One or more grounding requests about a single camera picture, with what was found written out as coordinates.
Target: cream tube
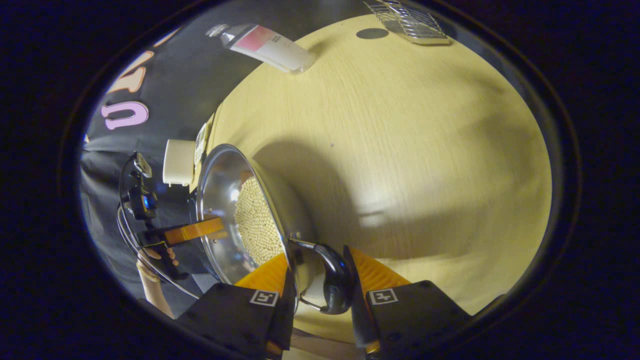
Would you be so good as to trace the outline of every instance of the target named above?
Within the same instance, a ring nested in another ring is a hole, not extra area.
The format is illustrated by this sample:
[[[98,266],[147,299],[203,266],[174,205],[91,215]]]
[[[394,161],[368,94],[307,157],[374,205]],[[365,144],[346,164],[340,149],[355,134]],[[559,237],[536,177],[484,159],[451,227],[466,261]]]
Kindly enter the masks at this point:
[[[223,45],[233,51],[251,56],[284,72],[299,74],[307,70],[314,57],[298,44],[282,35],[256,24],[229,27],[217,25],[207,31],[209,37],[220,37]]]

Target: pan handle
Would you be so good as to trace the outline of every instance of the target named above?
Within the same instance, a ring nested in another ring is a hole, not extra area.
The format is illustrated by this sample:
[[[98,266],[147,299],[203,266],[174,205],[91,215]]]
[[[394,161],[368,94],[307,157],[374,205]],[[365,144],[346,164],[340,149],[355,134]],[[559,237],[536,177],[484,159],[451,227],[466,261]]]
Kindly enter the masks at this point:
[[[313,252],[320,255],[324,265],[323,290],[326,305],[317,306],[310,304],[302,299],[302,297],[300,301],[318,309],[323,314],[338,315],[345,313],[351,307],[353,275],[350,267],[348,267],[342,256],[326,244],[308,243],[291,238],[289,238],[289,241],[313,250]]]

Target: wire rack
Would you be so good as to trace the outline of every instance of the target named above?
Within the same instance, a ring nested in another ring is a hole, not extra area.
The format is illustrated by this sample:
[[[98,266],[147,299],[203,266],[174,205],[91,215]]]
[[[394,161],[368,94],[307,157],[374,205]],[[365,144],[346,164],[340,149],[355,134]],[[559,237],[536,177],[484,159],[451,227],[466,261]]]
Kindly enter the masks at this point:
[[[431,14],[396,0],[365,0],[384,27],[420,45],[449,45],[447,35]]]

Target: tube cap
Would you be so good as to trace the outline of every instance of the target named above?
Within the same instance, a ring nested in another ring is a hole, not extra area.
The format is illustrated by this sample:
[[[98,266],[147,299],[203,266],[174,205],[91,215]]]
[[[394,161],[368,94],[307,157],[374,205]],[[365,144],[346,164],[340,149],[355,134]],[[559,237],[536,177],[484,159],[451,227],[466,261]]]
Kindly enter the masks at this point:
[[[220,33],[222,33],[222,31],[225,31],[228,27],[229,27],[229,25],[227,25],[227,24],[215,25],[213,28],[207,30],[206,35],[208,37],[216,37],[216,36],[220,35]]]

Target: wooden table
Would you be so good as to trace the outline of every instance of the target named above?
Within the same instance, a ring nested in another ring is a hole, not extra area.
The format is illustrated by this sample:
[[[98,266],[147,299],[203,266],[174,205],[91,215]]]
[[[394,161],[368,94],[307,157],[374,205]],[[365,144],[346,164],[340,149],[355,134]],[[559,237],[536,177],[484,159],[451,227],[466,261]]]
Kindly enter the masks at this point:
[[[207,152],[231,143],[299,193],[320,241],[356,247],[470,314],[505,293],[549,216],[542,134],[516,90],[460,43],[422,47],[373,15],[297,41],[319,55],[292,76],[268,65],[223,101]],[[300,304],[294,326],[353,341],[351,315]]]

